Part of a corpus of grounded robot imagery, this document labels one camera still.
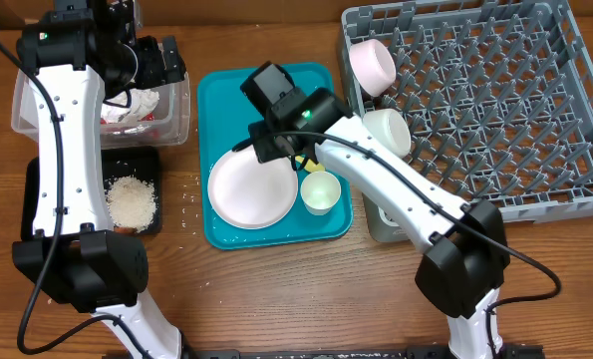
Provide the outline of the white bowl with brown food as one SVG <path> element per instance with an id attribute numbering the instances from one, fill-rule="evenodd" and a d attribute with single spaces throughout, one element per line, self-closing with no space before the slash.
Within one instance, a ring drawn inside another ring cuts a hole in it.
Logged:
<path id="1" fill-rule="evenodd" d="M 366 113 L 363 125 L 375 139 L 399 158 L 405 157 L 412 146 L 412 137 L 406 120 L 393 109 Z"/>

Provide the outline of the pile of rice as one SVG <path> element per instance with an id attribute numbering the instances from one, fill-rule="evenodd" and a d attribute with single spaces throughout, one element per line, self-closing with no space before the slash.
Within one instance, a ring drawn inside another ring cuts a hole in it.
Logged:
<path id="1" fill-rule="evenodd" d="M 106 200 L 115 227 L 140 232 L 154 221 L 157 204 L 150 182 L 133 176 L 115 179 L 107 191 Z"/>

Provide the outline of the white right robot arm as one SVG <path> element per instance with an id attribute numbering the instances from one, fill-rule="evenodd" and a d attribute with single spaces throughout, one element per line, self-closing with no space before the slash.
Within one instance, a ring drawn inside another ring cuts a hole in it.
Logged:
<path id="1" fill-rule="evenodd" d="M 303 155 L 356 186 L 422 254 L 415 282 L 447 317 L 450 354 L 496 357 L 502 339 L 487 308 L 510 262 L 499 209 L 432 183 L 382 145 L 332 91 L 306 95 L 279 65 L 266 62 L 240 90 L 263 119 L 236 148 L 253 147 L 260 163 Z"/>

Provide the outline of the yellow plastic spoon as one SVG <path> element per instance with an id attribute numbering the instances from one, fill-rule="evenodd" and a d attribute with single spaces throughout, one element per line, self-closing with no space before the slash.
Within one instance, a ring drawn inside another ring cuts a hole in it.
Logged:
<path id="1" fill-rule="evenodd" d="M 325 171 L 324 166 L 317 164 L 309 159 L 306 159 L 305 157 L 297 156 L 295 158 L 295 161 L 297 163 L 297 168 L 301 168 L 302 165 L 304 165 L 304 170 L 308 173 L 324 172 Z"/>

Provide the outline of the red snack wrapper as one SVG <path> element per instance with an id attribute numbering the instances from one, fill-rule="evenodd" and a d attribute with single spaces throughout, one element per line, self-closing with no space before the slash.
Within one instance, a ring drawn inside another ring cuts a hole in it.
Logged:
<path id="1" fill-rule="evenodd" d="M 138 135 L 147 132 L 153 121 L 153 114 L 148 114 L 142 118 L 123 118 L 115 123 L 101 119 L 101 133 L 113 136 Z"/>

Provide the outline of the white napkin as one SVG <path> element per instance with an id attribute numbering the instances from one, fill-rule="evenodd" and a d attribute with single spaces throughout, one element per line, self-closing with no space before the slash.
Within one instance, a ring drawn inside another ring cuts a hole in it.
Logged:
<path id="1" fill-rule="evenodd" d="M 101 119 L 107 124 L 138 122 L 153 112 L 159 100 L 156 91 L 130 89 L 103 101 Z"/>

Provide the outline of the large white plate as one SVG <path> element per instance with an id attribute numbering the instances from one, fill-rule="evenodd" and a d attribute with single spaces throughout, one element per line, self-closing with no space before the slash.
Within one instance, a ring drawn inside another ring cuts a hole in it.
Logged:
<path id="1" fill-rule="evenodd" d="M 225 153 L 212 167 L 207 196 L 215 213 L 242 229 L 261 229 L 280 221 L 298 194 L 298 177 L 290 162 L 260 163 L 248 147 Z"/>

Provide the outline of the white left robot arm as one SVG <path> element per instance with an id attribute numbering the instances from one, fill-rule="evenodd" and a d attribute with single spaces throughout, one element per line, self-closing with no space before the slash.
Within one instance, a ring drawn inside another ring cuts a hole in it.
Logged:
<path id="1" fill-rule="evenodd" d="M 17 43 L 39 132 L 32 233 L 13 244 L 35 291 L 103 322 L 135 358 L 188 358 L 182 332 L 148 292 L 143 242 L 117 233 L 106 204 L 101 110 L 133 89 L 182 81 L 175 41 L 136 34 L 133 1 L 58 1 Z"/>

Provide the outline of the white mint cup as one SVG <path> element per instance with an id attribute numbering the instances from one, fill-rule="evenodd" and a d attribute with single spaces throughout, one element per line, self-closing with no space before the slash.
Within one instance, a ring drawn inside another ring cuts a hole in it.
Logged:
<path id="1" fill-rule="evenodd" d="M 324 215 L 339 201 L 342 190 L 339 180 L 328 172 L 308 174 L 300 185 L 301 198 L 313 215 Z"/>

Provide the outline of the pink bowl with rice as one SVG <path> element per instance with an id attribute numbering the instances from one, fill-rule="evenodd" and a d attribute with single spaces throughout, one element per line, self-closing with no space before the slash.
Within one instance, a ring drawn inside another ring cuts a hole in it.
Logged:
<path id="1" fill-rule="evenodd" d="M 381 96 L 396 81 L 397 67 L 388 48 L 370 39 L 349 48 L 350 66 L 362 89 L 372 97 Z"/>

